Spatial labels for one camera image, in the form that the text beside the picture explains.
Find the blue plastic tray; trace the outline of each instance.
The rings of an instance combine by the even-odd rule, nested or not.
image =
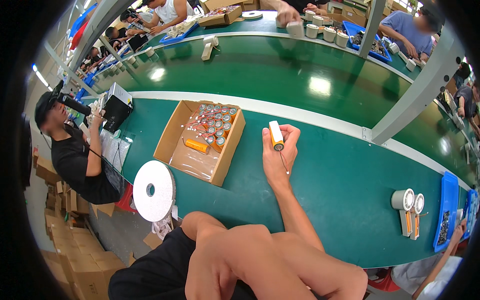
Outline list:
[[[464,239],[468,239],[470,237],[471,231],[473,229],[473,225],[475,223],[475,214],[472,212],[472,209],[475,209],[478,205],[478,194],[475,190],[468,191],[467,202],[465,203],[465,208],[463,212],[465,217],[467,218],[467,230],[463,234]]]
[[[352,44],[352,47],[356,50],[360,49],[359,46],[354,45],[352,43],[352,39],[350,37],[356,35],[360,31],[365,31],[366,30],[365,27],[358,26],[357,24],[353,24],[352,22],[348,22],[348,21],[343,21],[343,27],[345,28],[345,30],[347,32],[348,40]],[[380,37],[378,35],[375,35],[375,39],[380,41]],[[386,47],[385,47],[385,52],[387,54],[387,57],[382,56],[380,54],[377,54],[373,51],[370,51],[368,55],[370,55],[371,57],[376,58],[380,61],[383,61],[383,62],[392,61],[392,58],[390,57],[390,53],[388,53],[388,50],[387,50]]]
[[[175,38],[168,38],[168,39],[165,39],[167,36],[164,36],[159,43],[162,43],[164,45],[168,45],[168,44],[172,44],[172,43],[177,43],[177,42],[180,42],[181,40],[183,40],[184,38],[187,37],[187,35],[190,34],[190,32],[192,32],[195,28],[198,27],[198,23],[195,23],[189,30],[187,30],[186,33],[184,33],[183,35],[181,36],[178,36],[178,37],[175,37]]]
[[[438,216],[437,231],[435,233],[435,239],[433,240],[433,249],[435,252],[439,252],[450,243],[453,230],[455,229],[456,209],[458,207],[458,178],[452,173],[445,172],[442,178],[442,199],[440,201],[440,213]],[[448,232],[447,241],[442,245],[437,245],[438,236],[440,235],[440,227],[444,219],[444,212],[450,211],[448,216]]]

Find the blue plastic bin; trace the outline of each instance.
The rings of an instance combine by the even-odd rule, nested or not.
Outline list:
[[[348,21],[343,21],[343,27],[345,28],[345,31],[347,32],[348,40],[352,44],[352,47],[356,50],[360,49],[359,46],[354,45],[352,43],[352,39],[350,37],[356,35],[360,31],[365,31],[366,30],[365,27],[358,26],[357,24],[353,24],[352,22],[348,22]],[[380,37],[378,35],[375,35],[375,39],[377,41],[380,41]],[[386,47],[385,47],[385,52],[387,54],[387,57],[382,56],[380,54],[377,54],[373,51],[370,51],[368,55],[370,55],[371,57],[376,58],[380,61],[383,61],[383,62],[392,61],[392,58],[390,57],[390,53],[388,53],[388,50],[387,50]]]
[[[456,209],[458,208],[458,178],[452,173],[445,172],[442,178],[442,198],[440,200],[440,213],[438,216],[437,231],[435,239],[433,240],[433,249],[439,252],[450,243],[453,230],[455,229]],[[438,237],[440,235],[440,228],[444,219],[444,212],[450,211],[448,216],[448,232],[447,241],[442,245],[438,245]]]
[[[159,43],[164,44],[164,45],[168,45],[168,44],[173,44],[173,43],[180,42],[181,40],[183,40],[184,38],[186,38],[187,35],[189,35],[190,32],[192,32],[192,31],[193,31],[195,28],[197,28],[197,27],[198,27],[198,23],[195,23],[192,27],[190,27],[189,30],[187,30],[186,33],[184,33],[184,34],[181,35],[181,36],[175,37],[175,38],[167,38],[167,39],[165,39],[165,38],[167,37],[167,35],[165,35],[165,36],[160,40]]]

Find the hand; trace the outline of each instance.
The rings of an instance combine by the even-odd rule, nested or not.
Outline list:
[[[410,43],[407,39],[403,41],[403,44],[405,45],[405,48],[407,48],[408,55],[417,59],[418,53],[417,53],[417,50],[415,49],[415,46],[413,46],[412,43]]]
[[[465,109],[463,107],[459,107],[457,110],[458,116],[462,119],[465,117]]]
[[[154,26],[154,27],[150,28],[150,35],[151,36],[156,35],[164,29],[165,29],[164,26]]]
[[[93,115],[92,128],[98,129],[103,122],[102,116],[105,114],[105,110],[102,109],[100,113],[96,111]]]
[[[452,246],[455,246],[460,240],[462,239],[463,236],[463,229],[461,225],[458,225],[455,230],[453,231],[452,237],[450,238],[450,244]]]
[[[276,18],[282,26],[287,26],[287,24],[292,21],[301,22],[299,12],[290,5],[288,5],[286,2],[283,2],[281,4]]]
[[[274,192],[277,189],[285,188],[290,185],[290,174],[295,158],[297,157],[297,141],[300,137],[300,129],[293,127],[292,125],[280,125],[280,130],[285,144],[285,147],[281,151],[283,156],[281,156],[280,151],[273,149],[270,130],[268,128],[263,128],[262,130],[264,143],[264,172],[268,184],[270,184]],[[287,174],[284,165],[288,168],[289,174]]]

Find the black t-shirt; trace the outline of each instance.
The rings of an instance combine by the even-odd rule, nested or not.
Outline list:
[[[88,144],[83,140],[83,132],[67,124],[65,131],[72,137],[62,141],[52,139],[52,164],[57,173],[88,202],[93,204],[117,202],[120,196],[105,175],[105,161],[102,159],[100,174],[88,177],[86,173],[90,151]]]
[[[307,7],[308,3],[318,6],[320,4],[327,4],[330,0],[285,0],[285,2],[290,4],[299,13],[304,13],[303,9]]]
[[[195,241],[189,239],[181,227],[175,228],[165,236],[163,243],[156,249],[137,259],[129,268],[115,272],[108,285],[109,299],[186,299],[185,283],[188,263],[194,250]],[[238,280],[231,299],[255,300],[257,298],[246,283]]]
[[[473,118],[478,113],[477,103],[473,101],[473,91],[469,86],[462,86],[453,95],[454,101],[458,107],[460,97],[465,98],[465,118]]]

